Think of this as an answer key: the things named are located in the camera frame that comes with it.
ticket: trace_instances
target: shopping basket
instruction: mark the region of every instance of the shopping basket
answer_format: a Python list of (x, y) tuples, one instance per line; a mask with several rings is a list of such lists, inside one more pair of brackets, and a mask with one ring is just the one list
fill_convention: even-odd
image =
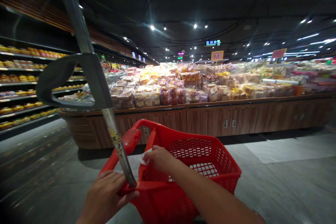
[[(208, 177), (234, 194), (241, 170), (232, 156), (215, 137), (187, 134), (172, 130), (149, 120), (141, 119), (122, 137), (127, 155), (130, 155), (140, 139), (140, 126), (152, 130), (145, 151), (153, 145), (166, 148), (175, 158), (191, 169)], [(118, 163), (118, 156), (113, 151), (100, 173), (113, 170)], [(140, 196), (132, 200), (146, 223), (189, 223), (199, 215), (190, 198), (165, 173), (148, 166), (140, 165), (137, 187), (127, 184), (120, 190), (120, 195), (137, 190)]]

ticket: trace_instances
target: tile floor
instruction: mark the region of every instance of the tile floor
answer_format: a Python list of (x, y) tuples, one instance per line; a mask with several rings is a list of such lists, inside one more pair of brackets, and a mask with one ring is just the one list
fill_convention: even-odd
[[(267, 223), (336, 223), (334, 132), (327, 125), (220, 137), (242, 170), (235, 195)], [(78, 150), (61, 119), (0, 142), (3, 216), (12, 223), (75, 223), (111, 152)], [(129, 161), (137, 178), (138, 155)], [(128, 204), (108, 223), (142, 220)]]

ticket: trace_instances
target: ceiling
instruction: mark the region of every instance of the ceiling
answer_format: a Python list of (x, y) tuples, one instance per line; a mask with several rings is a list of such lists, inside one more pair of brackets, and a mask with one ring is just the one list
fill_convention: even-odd
[[(288, 48), (287, 52), (336, 51), (336, 41), (309, 45), (336, 38), (336, 0), (79, 1), (88, 23), (135, 51), (138, 47), (158, 62), (175, 60), (181, 50), (185, 50), (183, 61), (200, 60), (201, 55), (208, 59), (215, 50), (223, 50), (225, 58), (235, 59), (281, 48)], [(214, 39), (221, 41), (220, 48), (204, 46), (206, 40)]]

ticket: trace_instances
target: metal pole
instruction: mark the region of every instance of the metal pole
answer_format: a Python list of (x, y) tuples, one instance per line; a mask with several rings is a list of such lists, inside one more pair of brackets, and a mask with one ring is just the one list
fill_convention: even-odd
[[(94, 53), (94, 49), (91, 43), (90, 35), (81, 8), (79, 7), (78, 0), (63, 0), (67, 9), (70, 21), (75, 30), (77, 42), (82, 53)], [(125, 177), (130, 187), (136, 187), (137, 183), (134, 179), (130, 164), (127, 159), (127, 155), (124, 149), (124, 145), (121, 140), (121, 135), (116, 124), (116, 118), (114, 116), (112, 108), (103, 108), (102, 110), (108, 132), (113, 142), (114, 148), (119, 158), (121, 168), (125, 174)]]

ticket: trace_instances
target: bread display counter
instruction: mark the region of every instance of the bread display counter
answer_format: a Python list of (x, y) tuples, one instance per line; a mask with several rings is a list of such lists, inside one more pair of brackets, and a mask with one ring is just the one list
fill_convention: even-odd
[[(171, 129), (215, 137), (322, 126), (329, 122), (336, 93), (271, 97), (115, 110), (123, 135), (136, 121), (148, 119)], [(101, 111), (59, 112), (78, 147), (112, 148)], [(150, 132), (141, 129), (138, 144)]]

